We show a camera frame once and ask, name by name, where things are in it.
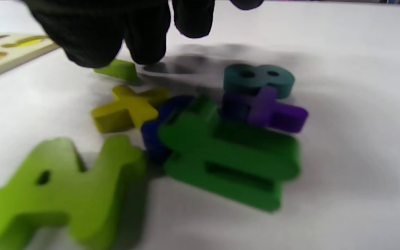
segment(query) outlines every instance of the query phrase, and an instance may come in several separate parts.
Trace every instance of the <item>purple wooden piece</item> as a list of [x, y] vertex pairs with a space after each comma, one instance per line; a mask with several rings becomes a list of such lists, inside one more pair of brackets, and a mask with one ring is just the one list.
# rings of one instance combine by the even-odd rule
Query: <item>purple wooden piece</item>
[[308, 117], [306, 109], [279, 103], [275, 87], [262, 87], [255, 96], [225, 93], [223, 103], [241, 103], [249, 106], [246, 123], [270, 127], [289, 133], [298, 133]]

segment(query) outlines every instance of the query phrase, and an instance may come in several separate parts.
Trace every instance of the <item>yellow plus sign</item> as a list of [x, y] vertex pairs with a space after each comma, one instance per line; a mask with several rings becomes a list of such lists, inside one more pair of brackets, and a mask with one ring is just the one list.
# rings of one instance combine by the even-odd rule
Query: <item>yellow plus sign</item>
[[158, 108], [170, 97], [167, 89], [156, 88], [135, 93], [126, 86], [112, 89], [114, 102], [92, 111], [92, 117], [100, 133], [114, 133], [136, 127], [158, 117]]

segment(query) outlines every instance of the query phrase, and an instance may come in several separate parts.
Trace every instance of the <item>wooden puzzle board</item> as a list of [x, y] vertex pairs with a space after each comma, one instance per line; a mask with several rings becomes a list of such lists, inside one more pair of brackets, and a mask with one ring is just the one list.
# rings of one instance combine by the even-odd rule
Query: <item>wooden puzzle board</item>
[[0, 74], [57, 47], [45, 35], [0, 34]]

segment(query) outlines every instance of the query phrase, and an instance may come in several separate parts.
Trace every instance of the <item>green wooden piece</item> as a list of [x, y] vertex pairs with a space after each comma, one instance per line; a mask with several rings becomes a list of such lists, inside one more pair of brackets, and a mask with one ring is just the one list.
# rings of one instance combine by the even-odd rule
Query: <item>green wooden piece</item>
[[208, 98], [173, 114], [159, 137], [174, 151], [164, 165], [171, 177], [266, 211], [300, 172], [295, 138], [222, 119]]
[[135, 64], [132, 62], [114, 59], [104, 68], [94, 68], [96, 73], [112, 76], [126, 81], [138, 80]]
[[21, 250], [38, 228], [65, 225], [86, 249], [108, 249], [127, 184], [145, 172], [143, 151], [126, 136], [108, 138], [90, 170], [70, 139], [42, 142], [0, 189], [0, 250]]

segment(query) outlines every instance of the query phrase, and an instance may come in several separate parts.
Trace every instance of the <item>black glove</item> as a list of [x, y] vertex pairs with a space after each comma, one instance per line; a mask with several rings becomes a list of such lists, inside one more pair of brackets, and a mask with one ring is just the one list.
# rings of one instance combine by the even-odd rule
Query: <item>black glove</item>
[[[138, 64], [158, 62], [166, 52], [171, 14], [168, 0], [24, 0], [48, 35], [70, 60], [101, 68], [118, 53], [123, 39]], [[263, 0], [231, 0], [240, 9]], [[173, 0], [177, 29], [189, 38], [209, 34], [214, 0]]]

